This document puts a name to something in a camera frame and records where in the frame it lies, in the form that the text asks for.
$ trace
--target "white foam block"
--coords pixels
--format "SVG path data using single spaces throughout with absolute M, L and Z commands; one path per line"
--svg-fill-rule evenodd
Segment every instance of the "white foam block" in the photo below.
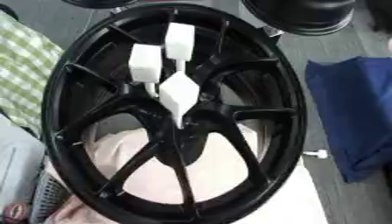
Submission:
M 161 52 L 159 45 L 133 45 L 129 59 L 133 81 L 159 83 L 162 71 Z
M 171 111 L 174 122 L 182 128 L 182 117 L 199 98 L 200 87 L 184 72 L 176 72 L 159 86 L 159 100 Z
M 195 28 L 189 24 L 170 23 L 164 39 L 166 57 L 190 61 L 194 47 Z

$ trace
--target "blue cloth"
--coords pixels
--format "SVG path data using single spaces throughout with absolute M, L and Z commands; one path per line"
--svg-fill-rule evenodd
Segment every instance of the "blue cloth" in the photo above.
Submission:
M 392 59 L 309 62 L 306 83 L 346 182 L 392 161 Z

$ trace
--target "green plaid cloth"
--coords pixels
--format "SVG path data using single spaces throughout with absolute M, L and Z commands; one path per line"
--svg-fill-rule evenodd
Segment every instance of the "green plaid cloth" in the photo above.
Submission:
M 0 11 L 0 108 L 17 125 L 40 133 L 44 88 L 61 48 Z

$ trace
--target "black wheel rim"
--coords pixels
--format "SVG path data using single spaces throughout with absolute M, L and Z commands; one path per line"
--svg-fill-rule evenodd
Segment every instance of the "black wheel rim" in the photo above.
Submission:
M 168 111 L 139 90 L 138 85 L 131 84 L 127 78 L 130 75 L 123 68 L 128 52 L 118 52 L 119 64 L 107 68 L 117 69 L 118 73 L 104 74 L 94 66 L 112 46 L 123 49 L 123 45 L 136 42 L 162 44 L 165 27 L 171 21 L 197 27 L 197 56 L 188 70 L 190 77 L 200 84 L 201 94 L 198 104 L 185 116 L 187 125 L 181 131 L 173 128 Z M 197 46 L 198 38 L 205 40 L 202 43 L 208 42 L 203 37 L 208 37 L 211 45 Z M 173 69 L 169 60 L 164 61 L 164 66 L 163 79 Z M 250 75 L 251 78 L 238 75 L 248 70 L 258 73 Z M 86 81 L 91 86 L 88 91 Z M 222 82 L 232 83 L 228 85 L 245 98 L 252 99 L 253 95 L 250 100 L 253 105 L 223 103 L 217 94 Z M 258 96 L 261 92 L 258 88 L 268 88 L 271 83 L 275 83 L 276 96 L 264 101 Z M 135 116 L 147 129 L 150 142 L 110 181 L 96 169 L 84 150 L 78 150 L 81 146 L 77 142 L 88 125 L 124 112 Z M 49 156 L 59 175 L 87 205 L 120 223 L 228 223 L 246 216 L 289 177 L 302 152 L 306 126 L 305 101 L 297 77 L 262 32 L 227 13 L 179 3 L 131 8 L 82 35 L 52 73 L 45 90 L 42 118 Z M 250 152 L 235 125 L 245 119 L 266 119 L 275 124 L 269 150 L 261 162 Z M 185 158 L 176 144 L 190 135 L 203 141 L 203 134 L 211 131 L 221 133 L 237 149 L 248 167 L 249 178 L 231 192 L 196 203 L 184 168 Z M 153 203 L 122 191 L 124 178 L 156 155 L 157 148 L 173 149 L 169 154 L 183 192 L 183 204 Z
M 63 0 L 68 4 L 73 4 L 89 9 L 113 9 L 134 3 L 136 0 Z

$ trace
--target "white stick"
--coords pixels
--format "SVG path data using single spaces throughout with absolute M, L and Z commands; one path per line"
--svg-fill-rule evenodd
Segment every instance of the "white stick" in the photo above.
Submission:
M 144 83 L 145 90 L 151 97 L 158 97 L 157 89 L 155 83 Z
M 186 74 L 186 62 L 182 59 L 176 59 L 177 72 L 184 72 Z
M 327 150 L 317 150 L 317 151 L 304 151 L 303 153 L 306 156 L 316 157 L 316 158 L 328 158 Z

